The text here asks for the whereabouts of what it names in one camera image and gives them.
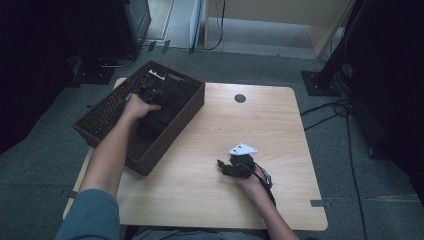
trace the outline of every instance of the small black device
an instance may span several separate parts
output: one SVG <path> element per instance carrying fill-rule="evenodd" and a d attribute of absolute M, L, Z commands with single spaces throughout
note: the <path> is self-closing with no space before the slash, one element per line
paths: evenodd
<path fill-rule="evenodd" d="M 266 192 L 268 193 L 269 198 L 271 199 L 272 203 L 274 203 L 274 206 L 276 206 L 275 198 L 272 195 L 271 187 L 272 187 L 272 180 L 271 175 L 265 171 L 261 166 L 259 166 L 257 163 L 253 161 L 252 156 L 249 154 L 243 154 L 243 155 L 233 155 L 231 154 L 230 162 L 231 165 L 226 165 L 223 161 L 217 160 L 218 167 L 221 169 L 222 174 L 230 177 L 236 177 L 236 178 L 248 178 L 250 175 L 254 174 L 259 182 L 262 184 L 262 186 L 265 188 Z M 266 182 L 259 177 L 258 174 L 255 173 L 256 166 L 259 167 L 262 171 L 262 173 L 265 175 Z"/>
<path fill-rule="evenodd" d="M 141 84 L 138 96 L 147 104 L 162 105 L 165 101 L 165 81 L 165 77 L 161 77 L 156 72 L 150 70 Z"/>

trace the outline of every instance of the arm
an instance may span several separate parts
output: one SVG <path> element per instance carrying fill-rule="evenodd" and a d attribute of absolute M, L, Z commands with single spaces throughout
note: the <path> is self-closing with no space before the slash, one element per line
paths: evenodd
<path fill-rule="evenodd" d="M 159 109 L 159 105 L 148 105 L 136 94 L 132 94 L 115 127 L 91 155 L 79 192 L 100 189 L 116 197 L 124 170 L 131 127 L 149 111 Z"/>
<path fill-rule="evenodd" d="M 259 167 L 256 167 L 255 172 L 265 179 Z M 238 179 L 237 182 L 258 207 L 271 239 L 299 239 L 281 217 L 256 176 L 252 174 L 246 179 Z"/>

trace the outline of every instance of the woven basket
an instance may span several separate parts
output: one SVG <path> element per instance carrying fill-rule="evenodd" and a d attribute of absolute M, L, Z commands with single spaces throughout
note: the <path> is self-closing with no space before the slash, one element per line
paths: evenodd
<path fill-rule="evenodd" d="M 197 91 L 155 141 L 139 138 L 136 134 L 138 121 L 134 124 L 129 138 L 125 165 L 143 176 L 149 175 L 177 136 L 204 105 L 204 82 L 150 61 L 116 87 L 73 125 L 73 128 L 88 145 L 97 147 L 115 124 L 119 111 L 119 101 L 128 93 L 130 86 L 131 89 L 141 86 L 143 81 L 141 76 L 147 75 L 149 70 L 153 70 L 161 76 L 166 76 L 170 81 L 183 80 L 195 86 Z"/>

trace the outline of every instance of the blue-gray sleeve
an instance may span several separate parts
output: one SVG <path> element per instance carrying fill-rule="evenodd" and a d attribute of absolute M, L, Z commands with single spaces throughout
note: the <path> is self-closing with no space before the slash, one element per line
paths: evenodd
<path fill-rule="evenodd" d="M 119 239 L 116 199 L 102 190 L 79 193 L 62 223 L 56 239 Z"/>

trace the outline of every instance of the black stand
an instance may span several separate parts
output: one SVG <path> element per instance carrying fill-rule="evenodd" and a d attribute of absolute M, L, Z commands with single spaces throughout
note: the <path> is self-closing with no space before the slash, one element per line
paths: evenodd
<path fill-rule="evenodd" d="M 115 66 L 118 64 L 117 60 L 103 60 L 103 66 Z M 100 84 L 108 85 L 112 78 L 115 68 L 113 67 L 102 67 L 99 63 L 88 64 L 83 62 L 75 74 L 73 84 L 81 85 L 86 84 Z"/>
<path fill-rule="evenodd" d="M 309 95 L 313 96 L 336 96 L 340 97 L 340 91 L 334 81 L 330 81 L 328 85 L 320 84 L 319 72 L 302 71 L 303 82 Z"/>
<path fill-rule="evenodd" d="M 355 29 L 351 29 L 351 28 L 352 27 L 356 28 L 356 26 L 353 26 L 353 22 L 355 22 L 356 16 L 360 12 L 362 8 L 361 6 L 364 0 L 358 0 L 357 2 L 358 4 L 356 4 L 355 7 L 353 8 L 349 21 L 347 23 L 347 26 L 345 29 L 346 33 L 355 31 Z M 309 95 L 340 97 L 339 88 L 333 79 L 334 79 L 334 73 L 340 70 L 340 67 L 342 66 L 343 63 L 346 63 L 346 60 L 347 60 L 346 53 L 345 53 L 346 41 L 347 41 L 347 36 L 344 35 L 342 40 L 340 41 L 340 43 L 337 45 L 336 49 L 334 50 L 333 54 L 331 54 L 330 59 L 328 59 L 327 64 L 325 64 L 324 68 L 321 70 L 321 72 L 302 71 L 302 78 Z"/>

